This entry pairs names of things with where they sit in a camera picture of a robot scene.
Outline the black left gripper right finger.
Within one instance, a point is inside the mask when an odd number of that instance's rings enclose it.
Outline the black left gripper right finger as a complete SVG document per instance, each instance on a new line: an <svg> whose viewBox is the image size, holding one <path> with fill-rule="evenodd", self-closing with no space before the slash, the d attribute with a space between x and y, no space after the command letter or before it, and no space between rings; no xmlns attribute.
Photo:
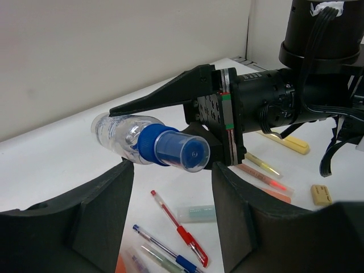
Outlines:
<svg viewBox="0 0 364 273"><path fill-rule="evenodd" d="M274 198L220 162L212 188L225 272L362 272L363 203L310 211Z"/></svg>

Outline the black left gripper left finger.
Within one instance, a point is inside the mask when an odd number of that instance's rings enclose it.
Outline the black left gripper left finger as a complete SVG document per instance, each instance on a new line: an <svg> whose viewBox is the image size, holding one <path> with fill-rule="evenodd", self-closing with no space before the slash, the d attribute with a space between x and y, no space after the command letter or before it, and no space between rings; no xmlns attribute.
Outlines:
<svg viewBox="0 0 364 273"><path fill-rule="evenodd" d="M134 179L124 161L101 176L1 213L2 272L114 272Z"/></svg>

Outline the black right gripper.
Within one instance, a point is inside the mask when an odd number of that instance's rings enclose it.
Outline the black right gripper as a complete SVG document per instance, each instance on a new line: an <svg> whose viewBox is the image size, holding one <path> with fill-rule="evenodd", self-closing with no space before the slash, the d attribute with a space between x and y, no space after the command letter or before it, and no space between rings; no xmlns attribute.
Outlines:
<svg viewBox="0 0 364 273"><path fill-rule="evenodd" d="M204 138L213 163L236 166L245 158L243 134L287 126L276 136L295 131L296 98L288 69L238 75L234 68L198 65L184 71L152 93L109 110L111 117L184 104L188 124L182 133Z"/></svg>

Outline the clear glue bottle blue cap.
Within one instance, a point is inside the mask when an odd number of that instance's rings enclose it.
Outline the clear glue bottle blue cap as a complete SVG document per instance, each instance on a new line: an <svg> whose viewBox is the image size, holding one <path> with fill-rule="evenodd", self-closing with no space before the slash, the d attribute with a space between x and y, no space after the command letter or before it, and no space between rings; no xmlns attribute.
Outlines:
<svg viewBox="0 0 364 273"><path fill-rule="evenodd" d="M91 132L102 147L140 165L173 166L195 173L210 159L204 138L182 133L150 116L103 113L93 120Z"/></svg>

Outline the green highlighter marker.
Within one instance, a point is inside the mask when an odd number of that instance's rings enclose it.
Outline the green highlighter marker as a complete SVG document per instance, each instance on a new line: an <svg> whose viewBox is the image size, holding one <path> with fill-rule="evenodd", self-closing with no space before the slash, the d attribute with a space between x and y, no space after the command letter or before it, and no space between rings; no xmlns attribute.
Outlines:
<svg viewBox="0 0 364 273"><path fill-rule="evenodd" d="M214 205L185 206L177 208L177 219L182 223L216 222Z"/></svg>

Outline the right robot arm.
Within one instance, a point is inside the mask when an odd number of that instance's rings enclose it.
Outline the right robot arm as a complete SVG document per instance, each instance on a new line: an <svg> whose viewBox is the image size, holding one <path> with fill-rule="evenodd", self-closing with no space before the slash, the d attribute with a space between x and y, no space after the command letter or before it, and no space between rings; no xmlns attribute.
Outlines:
<svg viewBox="0 0 364 273"><path fill-rule="evenodd" d="M203 64L151 94L110 109L112 117L182 105L187 130L205 137L214 162L235 166L243 135L284 139L309 122L333 118L333 138L320 163L323 177L345 144L363 138L363 2L293 1L280 46L282 69L239 75Z"/></svg>

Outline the slim orange highlighter pen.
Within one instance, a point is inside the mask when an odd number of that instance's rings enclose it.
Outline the slim orange highlighter pen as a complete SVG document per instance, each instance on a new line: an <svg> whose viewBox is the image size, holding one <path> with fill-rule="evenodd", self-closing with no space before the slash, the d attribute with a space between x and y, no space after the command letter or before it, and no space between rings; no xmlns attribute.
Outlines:
<svg viewBox="0 0 364 273"><path fill-rule="evenodd" d="M279 191L280 193L282 193L286 196L292 196L294 193L294 190L292 188L278 182L277 180L275 180L273 178L270 178L267 175L264 175L263 173L255 170L245 164L239 164L239 165L237 165L237 168L239 168L240 170L244 171L245 173L255 177L256 179L269 185L271 188L276 189L277 191Z"/></svg>

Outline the orange highlighter marker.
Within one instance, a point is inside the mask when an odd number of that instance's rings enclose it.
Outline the orange highlighter marker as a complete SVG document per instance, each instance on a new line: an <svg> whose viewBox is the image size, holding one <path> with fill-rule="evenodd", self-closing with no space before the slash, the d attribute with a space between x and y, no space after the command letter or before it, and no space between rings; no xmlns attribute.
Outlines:
<svg viewBox="0 0 364 273"><path fill-rule="evenodd" d="M270 189L265 189L265 188L261 188L259 187L260 190L264 191L265 193L267 193L268 195L276 198L276 199L279 199L280 201L283 201L283 202L286 202L288 204L291 203L291 198L286 196L286 195L283 195L279 192L275 192L275 191L272 191Z"/></svg>

